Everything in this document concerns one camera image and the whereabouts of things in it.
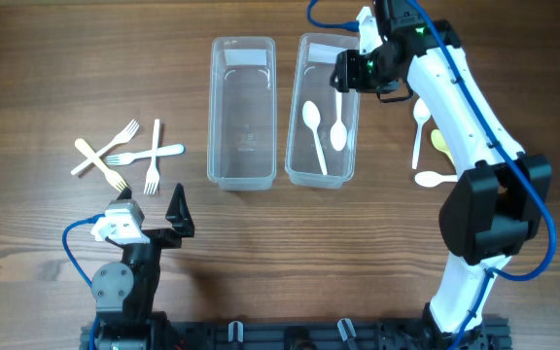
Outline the yellow plastic fork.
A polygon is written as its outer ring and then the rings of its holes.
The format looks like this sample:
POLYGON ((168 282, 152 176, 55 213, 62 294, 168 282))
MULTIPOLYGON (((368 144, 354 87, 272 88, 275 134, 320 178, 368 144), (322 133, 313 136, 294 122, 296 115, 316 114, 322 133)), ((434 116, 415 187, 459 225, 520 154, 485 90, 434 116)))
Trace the yellow plastic fork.
POLYGON ((104 174, 106 181, 114 189, 121 192, 128 188, 128 183, 124 178, 117 171, 110 169, 86 140, 78 138, 75 141, 75 147, 104 174))

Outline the white plastic fork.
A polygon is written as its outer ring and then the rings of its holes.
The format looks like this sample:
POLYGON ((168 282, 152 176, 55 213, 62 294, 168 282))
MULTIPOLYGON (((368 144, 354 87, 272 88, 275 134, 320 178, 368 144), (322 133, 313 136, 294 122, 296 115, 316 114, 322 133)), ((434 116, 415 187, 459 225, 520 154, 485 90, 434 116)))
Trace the white plastic fork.
POLYGON ((153 138, 152 138, 152 148, 150 156, 150 166, 146 174, 144 194, 155 195, 158 190, 158 182, 160 175, 157 167, 157 155, 158 155, 158 145, 160 137, 160 120, 154 120, 153 138))
MULTIPOLYGON (((128 143, 135 136, 139 127, 140 127, 139 122, 136 121, 136 120, 132 120, 120 133, 118 133, 111 140, 111 142, 109 144, 107 144, 106 146, 101 148, 99 151, 97 151, 96 154, 98 156, 102 157, 108 151, 111 151, 112 149, 114 149, 116 146, 128 143)), ((74 169, 72 169, 70 171, 70 174, 71 175, 77 175, 80 172, 82 172, 83 170, 85 170, 88 166, 90 166, 90 164, 91 164, 91 161, 87 158, 81 164, 79 164, 74 169)))

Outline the light blue plastic fork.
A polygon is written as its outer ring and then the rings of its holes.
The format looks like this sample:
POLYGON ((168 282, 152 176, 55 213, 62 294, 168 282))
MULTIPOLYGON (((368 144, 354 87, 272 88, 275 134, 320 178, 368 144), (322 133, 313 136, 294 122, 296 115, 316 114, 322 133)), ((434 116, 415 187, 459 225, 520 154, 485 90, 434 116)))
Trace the light blue plastic fork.
MULTIPOLYGON (((157 149, 157 157, 169 157, 178 156, 185 151, 185 146, 183 144, 174 144, 169 146, 160 147, 157 149)), ((143 151, 137 153, 121 153, 117 155, 111 155, 105 157, 105 162, 107 165, 123 166, 129 165, 134 161, 141 158, 150 158, 152 156, 152 151, 143 151)))

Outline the white plastic spoon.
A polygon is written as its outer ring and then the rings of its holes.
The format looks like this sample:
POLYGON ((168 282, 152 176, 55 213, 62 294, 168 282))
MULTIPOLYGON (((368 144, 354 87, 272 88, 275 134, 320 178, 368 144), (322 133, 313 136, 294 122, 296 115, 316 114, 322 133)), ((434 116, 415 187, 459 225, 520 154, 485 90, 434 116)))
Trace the white plastic spoon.
POLYGON ((414 181, 421 187, 433 188, 442 183, 456 183, 458 177, 455 174, 442 175, 435 171, 422 171, 415 174, 414 181))
POLYGON ((322 174, 327 175, 328 168, 318 134, 318 127, 321 121, 321 116, 317 106, 312 101, 308 100, 304 102, 302 106, 302 118, 306 126, 312 131, 315 150, 322 174))
POLYGON ((415 140, 412 151, 411 167, 413 170, 417 169, 418 160, 420 156, 422 129, 424 124, 430 119, 431 112, 422 98, 418 98, 413 107, 413 118, 417 124, 415 140))
POLYGON ((335 102, 335 122, 333 123, 330 131, 330 140, 332 147, 341 152, 347 143, 347 128, 342 121, 342 93, 336 91, 334 93, 335 102))

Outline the yellow plastic spoon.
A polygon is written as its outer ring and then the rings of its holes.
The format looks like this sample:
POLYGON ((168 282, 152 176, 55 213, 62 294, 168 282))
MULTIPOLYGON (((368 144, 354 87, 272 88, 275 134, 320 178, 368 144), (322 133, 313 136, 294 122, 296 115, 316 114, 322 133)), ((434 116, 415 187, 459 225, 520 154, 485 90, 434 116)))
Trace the yellow plastic spoon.
POLYGON ((454 163, 454 159, 453 156, 443 138, 442 133, 440 132, 439 129, 434 129, 431 132, 431 141, 433 146, 440 152, 444 153, 448 159, 450 160, 451 163, 454 163))

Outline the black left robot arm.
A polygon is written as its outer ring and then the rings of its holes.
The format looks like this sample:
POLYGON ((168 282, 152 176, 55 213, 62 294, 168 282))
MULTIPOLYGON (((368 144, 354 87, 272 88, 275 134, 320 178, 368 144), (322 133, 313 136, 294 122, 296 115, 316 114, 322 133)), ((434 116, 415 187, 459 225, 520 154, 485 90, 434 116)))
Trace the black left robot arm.
POLYGON ((118 262, 102 265, 91 279, 95 321, 81 334, 82 349, 184 349, 185 339, 166 314, 153 310, 161 252, 179 249, 194 236, 182 184, 172 194, 167 228, 143 229, 145 216, 131 191, 124 190, 99 216, 91 233, 122 250, 118 262))

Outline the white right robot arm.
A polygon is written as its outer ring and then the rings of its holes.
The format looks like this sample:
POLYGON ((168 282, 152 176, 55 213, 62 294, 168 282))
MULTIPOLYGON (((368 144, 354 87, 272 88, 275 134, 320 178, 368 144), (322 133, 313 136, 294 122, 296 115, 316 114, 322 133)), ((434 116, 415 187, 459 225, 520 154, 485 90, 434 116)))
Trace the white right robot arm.
POLYGON ((555 255, 557 229, 545 199, 551 166, 530 156, 499 122, 470 72, 452 25, 432 20, 415 1, 376 1, 347 29, 359 46, 338 55, 330 78, 340 92, 373 93, 383 103, 397 90, 423 102, 449 147, 456 184, 438 224, 449 255, 418 332, 429 349, 456 349, 486 338, 482 309, 506 265, 540 227, 548 246, 540 275, 555 255))

